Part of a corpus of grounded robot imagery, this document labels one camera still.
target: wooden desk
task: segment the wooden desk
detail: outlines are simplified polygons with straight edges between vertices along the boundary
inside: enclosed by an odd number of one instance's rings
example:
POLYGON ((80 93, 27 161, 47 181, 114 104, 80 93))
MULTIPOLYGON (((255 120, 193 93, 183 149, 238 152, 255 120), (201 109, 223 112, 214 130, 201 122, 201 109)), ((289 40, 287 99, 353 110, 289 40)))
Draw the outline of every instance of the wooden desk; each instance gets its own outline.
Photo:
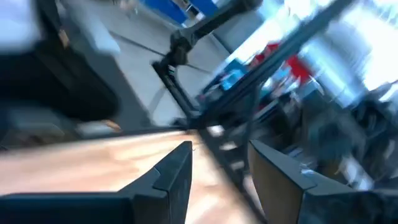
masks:
POLYGON ((203 144, 180 132, 5 152, 0 155, 0 194, 116 191, 183 141, 192 141, 194 148, 186 223, 255 223, 203 144))

